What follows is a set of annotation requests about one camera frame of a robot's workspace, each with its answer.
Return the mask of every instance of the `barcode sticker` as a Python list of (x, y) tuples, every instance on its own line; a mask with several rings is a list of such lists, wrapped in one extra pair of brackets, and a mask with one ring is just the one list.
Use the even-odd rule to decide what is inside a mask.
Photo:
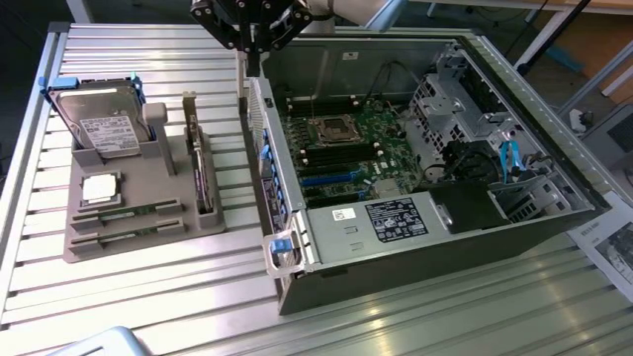
[(353, 208), (331, 210), (331, 216), (334, 217), (334, 221), (354, 219), (355, 213)]
[(128, 116), (82, 119), (80, 122), (98, 153), (138, 148)]

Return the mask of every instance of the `metal slotted table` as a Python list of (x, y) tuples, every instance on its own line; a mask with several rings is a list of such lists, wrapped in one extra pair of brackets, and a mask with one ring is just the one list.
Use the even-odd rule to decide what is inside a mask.
[(73, 25), (37, 75), (136, 71), (182, 132), (197, 91), (227, 232), (76, 264), (61, 260), (70, 134), (37, 95), (0, 209), (0, 354), (45, 355), (110, 326), (157, 355), (629, 355), (631, 304), (563, 236), (522, 256), (286, 317), (263, 271), (235, 106), (235, 60), (189, 25)]

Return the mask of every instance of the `blue clip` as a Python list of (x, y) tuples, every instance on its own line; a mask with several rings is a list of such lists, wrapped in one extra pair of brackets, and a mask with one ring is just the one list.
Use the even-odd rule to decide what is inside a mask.
[(50, 89), (76, 89), (78, 87), (78, 79), (76, 76), (61, 76), (52, 80)]
[(283, 252), (290, 252), (291, 250), (293, 242), (289, 239), (270, 241), (270, 252), (273, 254), (282, 254)]
[(266, 155), (267, 153), (270, 152), (270, 145), (263, 145), (262, 149), (261, 149), (261, 159), (265, 159), (266, 158)]

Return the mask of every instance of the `paper document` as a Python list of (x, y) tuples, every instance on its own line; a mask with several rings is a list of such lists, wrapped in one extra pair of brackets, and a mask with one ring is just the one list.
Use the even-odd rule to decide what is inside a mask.
[(611, 210), (566, 233), (633, 302), (633, 208), (614, 192), (603, 198)]

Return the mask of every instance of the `hard drive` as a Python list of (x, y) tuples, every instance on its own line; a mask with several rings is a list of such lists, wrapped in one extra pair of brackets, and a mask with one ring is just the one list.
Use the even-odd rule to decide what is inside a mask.
[(60, 114), (78, 149), (94, 148), (104, 159), (140, 154), (141, 142), (153, 140), (142, 121), (140, 80), (78, 81), (57, 78), (44, 96)]

